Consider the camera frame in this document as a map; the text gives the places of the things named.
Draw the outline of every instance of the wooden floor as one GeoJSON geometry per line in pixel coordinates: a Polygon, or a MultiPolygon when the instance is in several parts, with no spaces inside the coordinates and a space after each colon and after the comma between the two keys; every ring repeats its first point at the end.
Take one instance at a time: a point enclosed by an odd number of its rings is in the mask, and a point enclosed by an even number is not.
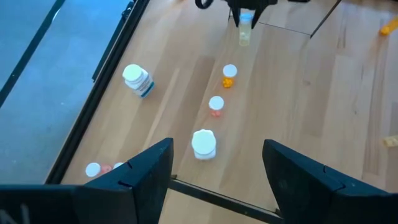
{"type": "MultiPolygon", "coordinates": [[[[299,20],[290,13],[279,16],[299,22],[313,15],[299,20]]],[[[381,145],[381,138],[398,134],[398,31],[377,33],[397,13],[392,1],[343,0],[311,39],[258,24],[250,46],[240,47],[225,2],[201,11],[193,1],[150,0],[63,183],[84,184],[88,163],[122,162],[173,137],[179,179],[275,210],[261,160],[266,138],[398,191],[398,148],[381,145]],[[156,88],[144,100],[123,82],[130,63],[154,76],[156,88]],[[226,90],[222,68],[229,63],[238,76],[226,90]],[[226,103],[220,118],[207,107],[214,95],[226,103]],[[196,160],[190,147],[192,133],[202,128],[218,141],[210,161],[196,160]]],[[[179,207],[192,216],[163,214],[162,223],[234,223],[233,215],[212,215],[223,212],[207,205],[194,214],[189,208],[200,203],[177,194],[167,197],[165,213],[179,207]]]]}

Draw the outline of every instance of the white bottle cap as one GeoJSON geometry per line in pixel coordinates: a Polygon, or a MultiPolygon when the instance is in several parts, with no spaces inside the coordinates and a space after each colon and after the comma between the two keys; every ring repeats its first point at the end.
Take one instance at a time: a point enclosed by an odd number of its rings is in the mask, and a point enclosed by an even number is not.
{"type": "Polygon", "coordinates": [[[227,78],[233,78],[238,73],[238,69],[236,69],[235,65],[229,64],[225,65],[223,68],[224,76],[227,78]]]}
{"type": "Polygon", "coordinates": [[[86,175],[88,177],[95,177],[100,172],[101,172],[101,166],[96,162],[92,162],[88,164],[86,167],[86,175]]]}
{"type": "Polygon", "coordinates": [[[121,166],[121,165],[123,165],[123,162],[118,162],[117,164],[115,164],[115,165],[113,166],[113,169],[116,169],[116,168],[118,168],[118,167],[121,166]]]}
{"type": "Polygon", "coordinates": [[[205,156],[212,154],[216,150],[216,137],[210,130],[199,130],[193,133],[192,137],[192,148],[195,152],[195,156],[198,159],[211,159],[211,158],[199,158],[198,156],[205,156]]]}
{"type": "Polygon", "coordinates": [[[209,107],[212,110],[221,110],[224,107],[224,100],[220,96],[213,96],[209,101],[209,107]]]}
{"type": "Polygon", "coordinates": [[[139,65],[128,65],[123,71],[123,78],[129,82],[138,82],[142,78],[142,68],[139,65]]]}

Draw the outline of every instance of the small vial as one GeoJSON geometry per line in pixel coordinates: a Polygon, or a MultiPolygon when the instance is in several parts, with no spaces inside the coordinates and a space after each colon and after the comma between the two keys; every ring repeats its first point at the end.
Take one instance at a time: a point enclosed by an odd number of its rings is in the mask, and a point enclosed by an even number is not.
{"type": "Polygon", "coordinates": [[[100,172],[101,166],[96,162],[92,162],[86,167],[86,175],[88,177],[95,177],[96,175],[100,174],[100,172]]]}
{"type": "Polygon", "coordinates": [[[216,156],[216,137],[210,130],[194,132],[191,145],[197,159],[207,160],[216,156]]]}
{"type": "Polygon", "coordinates": [[[253,15],[249,12],[242,13],[239,17],[239,45],[247,46],[250,43],[251,21],[253,15]]]}
{"type": "Polygon", "coordinates": [[[223,68],[223,87],[231,88],[234,84],[234,77],[238,73],[238,69],[236,69],[235,65],[229,64],[225,65],[223,68]]]}
{"type": "Polygon", "coordinates": [[[383,144],[386,147],[398,146],[398,136],[389,136],[383,139],[383,144]]]}
{"type": "Polygon", "coordinates": [[[221,109],[224,107],[224,100],[220,96],[213,96],[210,98],[209,107],[211,115],[219,117],[221,116],[221,109]]]}
{"type": "Polygon", "coordinates": [[[123,71],[125,84],[134,90],[134,93],[145,98],[155,87],[152,77],[138,65],[128,65],[123,71]]]}

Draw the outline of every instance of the white pill bottle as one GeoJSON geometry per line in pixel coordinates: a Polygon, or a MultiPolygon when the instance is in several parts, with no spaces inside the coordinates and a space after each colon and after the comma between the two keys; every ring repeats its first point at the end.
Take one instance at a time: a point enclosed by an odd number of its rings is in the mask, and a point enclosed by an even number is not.
{"type": "Polygon", "coordinates": [[[191,145],[197,159],[208,160],[216,156],[216,137],[211,130],[195,131],[191,145]]]}
{"type": "Polygon", "coordinates": [[[134,93],[145,98],[155,87],[152,77],[139,65],[128,65],[123,71],[125,84],[132,88],[134,93]]]}

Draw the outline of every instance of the yellow object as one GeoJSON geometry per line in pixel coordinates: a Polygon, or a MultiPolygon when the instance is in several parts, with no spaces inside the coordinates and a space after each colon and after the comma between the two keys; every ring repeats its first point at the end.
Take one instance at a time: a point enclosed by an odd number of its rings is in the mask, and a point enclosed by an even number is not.
{"type": "Polygon", "coordinates": [[[380,29],[380,34],[389,35],[398,28],[398,16],[395,16],[389,23],[380,29]]]}
{"type": "Polygon", "coordinates": [[[234,84],[233,78],[223,78],[223,87],[224,88],[231,88],[232,85],[234,84]]]}
{"type": "Polygon", "coordinates": [[[386,147],[398,146],[398,136],[389,136],[383,139],[383,144],[386,147]]]}

